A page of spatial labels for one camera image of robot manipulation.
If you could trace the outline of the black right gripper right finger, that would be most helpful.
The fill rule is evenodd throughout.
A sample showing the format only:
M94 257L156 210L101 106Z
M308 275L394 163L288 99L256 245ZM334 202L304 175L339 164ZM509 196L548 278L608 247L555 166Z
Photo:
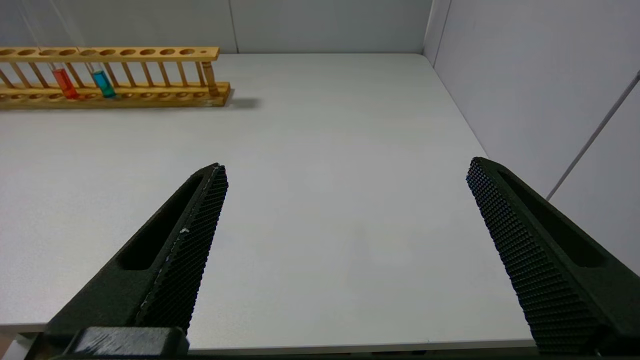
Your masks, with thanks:
M639 276L502 164L474 157L466 182L538 353L637 357Z

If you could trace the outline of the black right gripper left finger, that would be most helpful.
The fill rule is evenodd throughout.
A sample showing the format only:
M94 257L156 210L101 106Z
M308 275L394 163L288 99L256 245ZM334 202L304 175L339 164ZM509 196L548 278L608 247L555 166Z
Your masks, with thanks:
M46 324L55 357L185 357L187 333L229 182L190 175Z

